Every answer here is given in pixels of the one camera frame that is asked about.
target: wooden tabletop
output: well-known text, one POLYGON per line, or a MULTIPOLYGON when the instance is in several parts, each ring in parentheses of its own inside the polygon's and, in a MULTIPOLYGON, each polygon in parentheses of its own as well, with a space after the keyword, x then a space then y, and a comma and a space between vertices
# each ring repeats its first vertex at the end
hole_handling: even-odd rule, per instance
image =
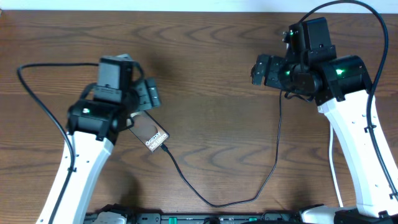
MULTIPOLYGON (((60 163, 63 139, 21 87, 16 68, 33 62, 97 62, 129 53, 155 77, 162 106, 149 113, 170 133, 170 151, 192 185, 212 203, 251 198, 275 159, 279 91, 254 86, 258 54, 285 54, 281 33, 303 14, 6 11, 0 17, 0 222, 32 223, 60 163)), ((359 55, 372 78, 382 32, 371 14, 326 16, 338 56, 359 55)), ((376 105, 398 157, 398 15, 383 15, 390 46, 376 105)), ((62 124, 96 68, 33 68, 29 86, 62 124)), ((315 103, 282 100, 279 163, 253 203, 214 209, 183 183, 164 151, 151 154, 130 132, 119 135, 89 211, 109 203, 165 213, 338 206, 328 163, 329 124, 315 103)), ((355 204, 338 141, 335 166, 345 205, 355 204)))

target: wooden table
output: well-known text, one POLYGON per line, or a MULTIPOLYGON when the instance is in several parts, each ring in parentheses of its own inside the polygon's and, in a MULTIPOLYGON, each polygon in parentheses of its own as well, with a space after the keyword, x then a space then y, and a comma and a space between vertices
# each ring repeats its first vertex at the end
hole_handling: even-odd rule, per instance
MULTIPOLYGON (((63 139, 22 89, 16 68, 32 62, 97 62, 129 53, 155 77, 163 102, 151 115, 187 179, 209 201, 251 198, 275 156, 278 94, 251 84, 258 54, 284 55, 281 33, 303 14, 7 11, 0 18, 0 222, 36 221, 52 186, 63 139)), ((372 77, 382 33, 371 14, 326 16, 338 56, 357 54, 372 77)), ((390 48, 377 108, 398 157, 398 16, 383 15, 390 48)), ((25 79, 62 124, 95 68, 33 68, 25 79)), ((108 203, 165 213, 337 206, 328 163, 328 121, 314 103, 283 100, 277 169, 257 201, 213 209, 182 182, 165 152, 151 154, 130 132, 119 135, 89 211, 108 203)), ((345 205, 355 204, 338 141, 335 166, 345 205)))

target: white arm segment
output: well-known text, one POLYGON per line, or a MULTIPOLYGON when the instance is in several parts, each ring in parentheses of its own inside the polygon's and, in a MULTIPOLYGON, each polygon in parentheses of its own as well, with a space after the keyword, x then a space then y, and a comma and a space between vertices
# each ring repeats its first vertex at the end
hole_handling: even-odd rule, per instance
MULTIPOLYGON (((83 223, 97 178, 113 150, 111 141, 97 141, 94 134, 75 131, 68 137, 75 150, 76 172, 70 177, 53 223, 83 223)), ((65 144, 60 168, 37 224, 49 222, 69 166, 69 148, 65 144)))
MULTIPOLYGON (((343 149, 351 177, 353 179, 356 206, 362 215, 379 217, 379 212, 387 211, 389 215, 398 213, 398 202, 390 198, 391 189, 381 169, 373 148, 369 133, 365 133, 366 102, 368 94, 365 90, 345 95, 346 100, 327 101, 318 107, 333 126, 343 149)), ((380 148, 384 163, 398 187, 398 170, 391 151, 384 137, 377 117, 374 99, 372 103, 372 121, 377 127, 374 134, 380 148)))

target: green led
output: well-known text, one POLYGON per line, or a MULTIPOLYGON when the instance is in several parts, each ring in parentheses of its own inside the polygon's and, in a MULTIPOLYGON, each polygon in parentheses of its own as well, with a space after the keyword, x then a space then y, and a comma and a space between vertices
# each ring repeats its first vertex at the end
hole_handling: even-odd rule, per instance
POLYGON ((344 72, 344 70, 341 70, 341 69, 336 69, 336 73, 337 73, 337 75, 341 75, 343 72, 344 72))

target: white backdrop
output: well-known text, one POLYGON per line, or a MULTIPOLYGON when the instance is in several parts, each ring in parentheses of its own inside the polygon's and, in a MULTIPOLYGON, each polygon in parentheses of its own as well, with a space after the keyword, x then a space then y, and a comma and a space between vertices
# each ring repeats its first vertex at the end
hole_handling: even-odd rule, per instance
MULTIPOLYGON (((190 12, 308 12, 328 0, 0 0, 8 9, 190 11, 190 12)), ((398 0, 363 0, 380 13, 398 13, 398 0)), ((368 12, 353 4, 326 7, 320 12, 368 12)))

